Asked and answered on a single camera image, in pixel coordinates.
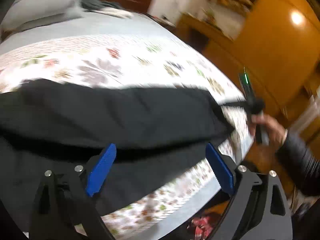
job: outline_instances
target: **fingers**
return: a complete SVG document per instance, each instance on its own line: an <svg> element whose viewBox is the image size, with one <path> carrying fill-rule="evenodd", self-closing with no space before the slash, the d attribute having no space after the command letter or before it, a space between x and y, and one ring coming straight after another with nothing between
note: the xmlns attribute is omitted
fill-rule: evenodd
<svg viewBox="0 0 320 240"><path fill-rule="evenodd" d="M256 125L249 126L249 133L251 136L255 136L256 134Z"/></svg>
<svg viewBox="0 0 320 240"><path fill-rule="evenodd" d="M262 124L271 129L275 128L276 125L278 124L278 121L268 114L252 115L251 121L252 123Z"/></svg>

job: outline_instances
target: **black jacket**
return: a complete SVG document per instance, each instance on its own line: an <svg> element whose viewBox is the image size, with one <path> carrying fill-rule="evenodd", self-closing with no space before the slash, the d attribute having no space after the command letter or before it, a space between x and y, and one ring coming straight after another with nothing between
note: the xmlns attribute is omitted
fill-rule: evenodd
<svg viewBox="0 0 320 240"><path fill-rule="evenodd" d="M320 161L298 135L288 132L276 156L303 194L320 195Z"/></svg>
<svg viewBox="0 0 320 240"><path fill-rule="evenodd" d="M299 136L288 132L284 145L276 155L303 194L320 195L320 162ZM296 221L294 217L293 240L319 239L320 200L301 219Z"/></svg>

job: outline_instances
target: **black sleeve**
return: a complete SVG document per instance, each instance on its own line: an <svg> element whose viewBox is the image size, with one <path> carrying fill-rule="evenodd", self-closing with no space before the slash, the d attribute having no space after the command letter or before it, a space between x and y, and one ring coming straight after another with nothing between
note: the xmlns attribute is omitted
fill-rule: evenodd
<svg viewBox="0 0 320 240"><path fill-rule="evenodd" d="M320 161L298 135L288 132L276 156L303 194L320 195Z"/></svg>

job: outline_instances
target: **blue clamp handle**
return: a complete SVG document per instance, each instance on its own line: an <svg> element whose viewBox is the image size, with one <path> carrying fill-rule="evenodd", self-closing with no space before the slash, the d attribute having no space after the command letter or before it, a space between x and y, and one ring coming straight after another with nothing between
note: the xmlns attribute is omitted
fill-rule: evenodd
<svg viewBox="0 0 320 240"><path fill-rule="evenodd" d="M116 152L116 145L111 143L110 146L104 150L104 154L100 157L99 161L88 175L87 187L85 190L90 197L92 197L94 193L100 191L116 158Z"/></svg>
<svg viewBox="0 0 320 240"><path fill-rule="evenodd" d="M221 190L230 196L235 192L236 164L226 155L222 155L211 143L205 148L205 157L207 158L216 178L221 186Z"/></svg>

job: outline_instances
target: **bed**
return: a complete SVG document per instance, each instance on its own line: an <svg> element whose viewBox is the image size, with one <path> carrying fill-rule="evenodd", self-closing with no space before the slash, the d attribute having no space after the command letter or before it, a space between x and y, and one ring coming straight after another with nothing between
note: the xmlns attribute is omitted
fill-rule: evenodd
<svg viewBox="0 0 320 240"><path fill-rule="evenodd" d="M17 89L24 80L39 78L112 89L200 88L208 90L218 103L243 98L216 66L138 13L122 19L84 12L81 18L15 33L0 44L1 93ZM246 114L233 107L223 107L223 113L235 131L219 150L240 163L252 144ZM219 189L204 159L102 219L116 239L156 240L191 217ZM84 233L81 225L76 229Z"/></svg>

